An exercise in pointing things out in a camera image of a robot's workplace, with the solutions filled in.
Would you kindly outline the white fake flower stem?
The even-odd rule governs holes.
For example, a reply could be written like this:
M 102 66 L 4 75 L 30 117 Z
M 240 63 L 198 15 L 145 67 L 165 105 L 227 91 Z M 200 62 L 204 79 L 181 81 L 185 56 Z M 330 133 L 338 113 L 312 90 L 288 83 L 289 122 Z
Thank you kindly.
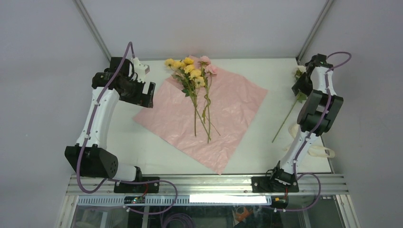
M 307 72 L 306 67 L 303 65 L 298 65 L 295 70 L 293 71 L 293 75 L 294 75 L 294 80 L 295 83 L 298 82 L 298 80 Z M 272 143 L 274 143 L 274 141 L 276 140 L 278 134 L 280 133 L 280 131 L 282 130 L 284 124 L 286 123 L 288 117 L 290 116 L 292 110 L 294 109 L 295 105 L 297 103 L 304 103 L 307 100 L 307 95 L 303 94 L 302 92 L 297 92 L 296 95 L 294 95 L 294 102 L 293 104 L 290 106 L 290 109 L 287 113 L 287 115 L 285 116 L 283 122 L 281 123 L 279 129 L 277 130 L 275 136 L 272 139 Z

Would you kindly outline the yellow fake flower stem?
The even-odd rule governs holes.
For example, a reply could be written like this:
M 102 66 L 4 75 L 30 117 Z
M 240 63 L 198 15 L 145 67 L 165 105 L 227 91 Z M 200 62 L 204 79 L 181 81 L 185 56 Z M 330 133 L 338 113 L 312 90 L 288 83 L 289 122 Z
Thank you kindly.
M 182 85 L 181 91 L 186 97 L 191 99 L 194 108 L 194 117 L 199 118 L 206 133 L 206 127 L 208 125 L 202 123 L 203 110 L 199 111 L 198 103 L 199 93 L 201 91 L 205 92 L 204 79 L 202 77 L 199 60 L 194 60 L 190 57 L 186 57 L 182 60 L 168 58 L 164 61 L 164 65 L 173 72 L 171 74 L 172 78 Z

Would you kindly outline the pink fake flower stem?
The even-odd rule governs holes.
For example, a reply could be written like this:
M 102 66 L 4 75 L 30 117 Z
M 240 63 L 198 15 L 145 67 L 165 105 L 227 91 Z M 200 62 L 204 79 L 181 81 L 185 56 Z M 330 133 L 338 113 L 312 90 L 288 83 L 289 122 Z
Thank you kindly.
M 213 127 L 216 130 L 216 128 L 211 123 L 210 88 L 212 85 L 212 78 L 217 75 L 218 68 L 211 63 L 210 58 L 207 56 L 200 57 L 199 63 L 200 63 L 200 69 L 202 70 L 202 77 L 204 79 L 204 88 L 205 88 L 205 92 L 206 92 L 204 95 L 205 104 L 204 104 L 204 108 L 203 108 L 203 112 L 202 112 L 202 123 L 208 125 L 206 127 L 206 134 L 207 134 L 207 143 L 210 143 L 211 127 Z

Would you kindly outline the pink purple wrapping paper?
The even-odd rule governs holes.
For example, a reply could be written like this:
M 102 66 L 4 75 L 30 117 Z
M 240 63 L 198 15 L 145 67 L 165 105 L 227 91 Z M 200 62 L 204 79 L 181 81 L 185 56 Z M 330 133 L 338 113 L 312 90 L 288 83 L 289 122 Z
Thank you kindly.
M 244 76 L 215 66 L 206 57 L 164 62 L 170 77 L 154 106 L 134 121 L 222 174 L 267 95 Z

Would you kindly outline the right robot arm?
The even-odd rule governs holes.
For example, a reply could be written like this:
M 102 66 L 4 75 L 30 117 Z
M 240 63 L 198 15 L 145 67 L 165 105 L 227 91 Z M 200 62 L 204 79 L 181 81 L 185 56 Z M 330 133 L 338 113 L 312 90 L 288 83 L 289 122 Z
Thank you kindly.
M 344 102 L 333 88 L 335 68 L 327 62 L 326 55 L 316 54 L 305 64 L 305 72 L 292 86 L 294 95 L 304 94 L 307 100 L 297 117 L 296 137 L 268 180 L 273 192 L 281 192 L 296 181 L 297 168 L 310 146 L 333 125 Z

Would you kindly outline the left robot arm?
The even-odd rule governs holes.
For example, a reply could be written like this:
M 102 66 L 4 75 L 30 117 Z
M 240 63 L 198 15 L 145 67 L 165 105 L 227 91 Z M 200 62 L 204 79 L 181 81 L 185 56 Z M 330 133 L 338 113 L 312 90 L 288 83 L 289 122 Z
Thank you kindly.
M 92 100 L 82 133 L 73 146 L 65 149 L 65 157 L 81 177 L 125 181 L 131 193 L 143 187 L 139 167 L 125 164 L 107 151 L 107 134 L 118 101 L 153 108 L 155 83 L 147 84 L 150 67 L 140 62 L 113 57 L 110 66 L 92 78 Z

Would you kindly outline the cream ribbon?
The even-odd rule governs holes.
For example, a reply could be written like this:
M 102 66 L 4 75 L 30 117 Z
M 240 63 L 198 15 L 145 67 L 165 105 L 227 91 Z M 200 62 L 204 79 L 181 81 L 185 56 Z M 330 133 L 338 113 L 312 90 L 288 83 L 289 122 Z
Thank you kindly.
M 298 125 L 294 124 L 288 128 L 288 133 L 291 135 L 293 139 L 295 139 L 298 131 Z M 308 154 L 311 157 L 319 157 L 319 158 L 334 158 L 336 153 L 334 150 L 327 148 L 325 146 L 312 145 L 308 149 Z

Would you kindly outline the white led light bar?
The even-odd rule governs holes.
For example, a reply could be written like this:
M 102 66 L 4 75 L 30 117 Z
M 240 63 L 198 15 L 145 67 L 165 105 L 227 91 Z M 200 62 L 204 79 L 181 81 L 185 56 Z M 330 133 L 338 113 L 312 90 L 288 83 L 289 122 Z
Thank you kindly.
M 231 196 L 231 195 L 190 195 L 190 203 L 230 203 L 230 204 L 243 204 L 253 203 L 248 197 Z

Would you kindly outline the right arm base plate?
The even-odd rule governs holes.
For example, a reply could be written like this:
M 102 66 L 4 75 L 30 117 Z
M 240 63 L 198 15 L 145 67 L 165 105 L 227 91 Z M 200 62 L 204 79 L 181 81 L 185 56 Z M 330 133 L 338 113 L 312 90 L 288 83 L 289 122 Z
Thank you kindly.
M 296 193 L 299 192 L 299 186 L 295 176 L 286 177 L 286 184 L 281 183 L 275 178 L 266 176 L 251 177 L 251 186 L 253 193 Z

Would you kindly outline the aluminium front rail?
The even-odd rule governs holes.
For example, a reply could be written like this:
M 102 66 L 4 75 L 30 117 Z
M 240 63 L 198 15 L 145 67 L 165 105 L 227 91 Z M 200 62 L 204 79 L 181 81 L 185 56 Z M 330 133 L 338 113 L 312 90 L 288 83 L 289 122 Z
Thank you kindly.
M 160 195 L 223 194 L 223 195 L 270 195 L 260 186 L 252 174 L 233 175 L 159 175 Z M 318 173 L 300 178 L 287 191 L 290 196 L 348 195 L 349 190 L 342 174 Z

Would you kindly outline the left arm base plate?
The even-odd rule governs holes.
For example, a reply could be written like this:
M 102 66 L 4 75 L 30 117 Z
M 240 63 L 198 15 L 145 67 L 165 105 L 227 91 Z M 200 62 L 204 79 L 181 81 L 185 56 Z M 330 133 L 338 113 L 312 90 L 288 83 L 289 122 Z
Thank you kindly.
M 120 181 L 119 185 L 115 184 L 114 193 L 158 193 L 159 177 L 145 176 L 141 179 L 146 184 L 134 184 L 134 182 Z

